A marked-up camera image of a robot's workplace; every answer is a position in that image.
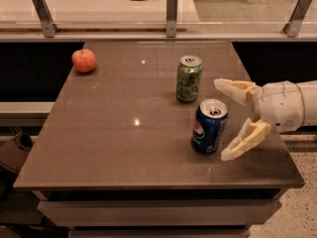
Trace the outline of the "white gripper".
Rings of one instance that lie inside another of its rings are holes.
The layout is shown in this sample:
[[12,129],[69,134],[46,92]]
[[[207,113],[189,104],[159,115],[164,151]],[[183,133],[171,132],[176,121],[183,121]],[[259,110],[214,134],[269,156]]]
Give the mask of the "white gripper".
[[304,118],[299,87],[290,81],[267,83],[262,87],[252,81],[216,78],[217,90],[246,105],[252,98],[254,117],[248,118],[238,135],[221,152],[221,160],[232,161],[259,145],[272,132],[298,129]]

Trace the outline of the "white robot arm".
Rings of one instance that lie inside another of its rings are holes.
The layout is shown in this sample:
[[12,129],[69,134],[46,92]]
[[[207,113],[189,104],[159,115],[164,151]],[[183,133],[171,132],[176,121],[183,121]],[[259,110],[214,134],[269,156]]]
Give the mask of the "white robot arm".
[[235,160],[259,145],[270,133],[296,131],[317,125],[317,81],[288,80],[258,86],[252,81],[217,78],[215,87],[236,102],[252,104],[238,135],[221,152],[222,161]]

